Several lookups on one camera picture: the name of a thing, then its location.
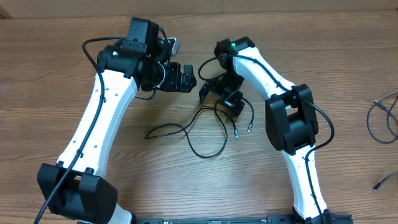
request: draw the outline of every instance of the wooden table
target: wooden table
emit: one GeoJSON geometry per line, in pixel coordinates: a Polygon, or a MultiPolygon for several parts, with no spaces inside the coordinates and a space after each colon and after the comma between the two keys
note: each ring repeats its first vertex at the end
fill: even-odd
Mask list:
{"type": "MultiPolygon", "coordinates": [[[[398,170],[397,143],[382,145],[366,129],[374,99],[397,91],[398,12],[301,12],[149,16],[181,47],[174,60],[192,64],[195,74],[212,57],[219,40],[250,37],[263,57],[285,78],[306,83],[315,103],[336,128],[334,141],[317,152],[322,195],[333,213],[353,214],[355,223],[397,223],[397,179],[378,192],[373,186],[398,170]]],[[[41,163],[55,164],[73,136],[91,95],[95,70],[81,51],[90,38],[126,35],[130,17],[0,21],[0,223],[32,223],[44,198],[36,181],[41,163]]],[[[96,54],[106,44],[89,46],[96,54]]],[[[216,63],[203,74],[221,71],[216,63]]],[[[192,93],[159,92],[134,100],[127,109],[109,156],[107,180],[119,204],[138,217],[260,217],[291,213],[293,192],[285,161],[266,136],[264,102],[245,82],[245,107],[237,120],[239,139],[227,123],[224,153],[204,160],[182,134],[145,140],[151,128],[187,124],[198,105],[192,93]]],[[[139,96],[148,93],[139,92],[139,96]]],[[[209,96],[207,105],[216,98],[209,96]]],[[[329,136],[318,116],[318,143],[329,136]]],[[[390,138],[386,115],[372,121],[390,138]]],[[[223,131],[213,112],[190,130],[200,153],[218,150],[223,131]]],[[[47,211],[40,223],[71,223],[47,211]]]]}

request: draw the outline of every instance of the wall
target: wall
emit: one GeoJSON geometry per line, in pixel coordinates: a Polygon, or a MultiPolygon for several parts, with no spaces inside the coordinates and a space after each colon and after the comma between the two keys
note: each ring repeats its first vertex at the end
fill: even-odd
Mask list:
{"type": "Polygon", "coordinates": [[[0,0],[3,17],[85,17],[229,12],[391,10],[398,0],[0,0]]]}

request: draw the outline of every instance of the wooden surface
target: wooden surface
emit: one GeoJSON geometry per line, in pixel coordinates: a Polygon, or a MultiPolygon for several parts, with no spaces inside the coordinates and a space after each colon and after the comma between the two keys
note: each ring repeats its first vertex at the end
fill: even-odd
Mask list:
{"type": "MultiPolygon", "coordinates": [[[[207,16],[148,16],[169,37],[180,39],[174,60],[191,63],[195,74],[227,37],[249,36],[263,57],[285,78],[306,83],[315,103],[333,120],[335,140],[317,152],[322,195],[334,213],[353,214],[355,223],[397,223],[397,179],[378,192],[374,184],[398,170],[397,143],[382,145],[366,129],[374,99],[397,91],[398,11],[301,12],[207,16]]],[[[0,21],[0,223],[32,223],[42,203],[36,181],[41,163],[54,164],[76,130],[90,98],[95,70],[81,51],[90,38],[126,35],[130,17],[0,21]]],[[[106,44],[91,44],[96,55],[106,44]]],[[[203,75],[219,72],[212,64],[203,75]]],[[[197,158],[181,135],[144,140],[154,126],[187,124],[198,91],[159,92],[134,100],[109,156],[107,180],[119,203],[138,217],[259,217],[290,213],[293,192],[286,164],[265,131],[264,102],[245,82],[241,91],[255,108],[237,120],[239,139],[229,140],[216,159],[197,158]]],[[[139,92],[139,96],[148,93],[139,92]]],[[[216,98],[209,96],[206,104],[216,98]]],[[[388,138],[385,115],[373,128],[388,138]]],[[[317,143],[329,130],[320,116],[317,143]]],[[[212,112],[190,130],[200,153],[222,145],[212,112]]],[[[71,223],[46,212],[41,223],[71,223]]]]}
{"type": "Polygon", "coordinates": [[[398,0],[0,0],[12,18],[394,10],[398,0]]]}

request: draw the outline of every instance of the metal connector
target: metal connector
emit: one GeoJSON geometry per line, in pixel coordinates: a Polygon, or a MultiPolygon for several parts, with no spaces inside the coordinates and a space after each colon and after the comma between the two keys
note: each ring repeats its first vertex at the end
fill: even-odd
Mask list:
{"type": "Polygon", "coordinates": [[[250,123],[249,124],[249,127],[248,127],[248,132],[251,132],[251,129],[253,128],[253,124],[252,123],[250,123]]]}

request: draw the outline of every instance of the cable connector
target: cable connector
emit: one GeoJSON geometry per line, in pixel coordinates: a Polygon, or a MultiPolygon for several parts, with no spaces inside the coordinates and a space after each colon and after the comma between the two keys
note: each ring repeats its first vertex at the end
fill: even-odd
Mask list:
{"type": "Polygon", "coordinates": [[[234,129],[234,133],[235,133],[235,138],[238,138],[239,137],[239,133],[238,133],[237,129],[234,129]]]}
{"type": "Polygon", "coordinates": [[[250,123],[249,124],[249,127],[248,127],[248,132],[250,133],[251,132],[251,129],[253,128],[253,124],[252,123],[250,123]]]}

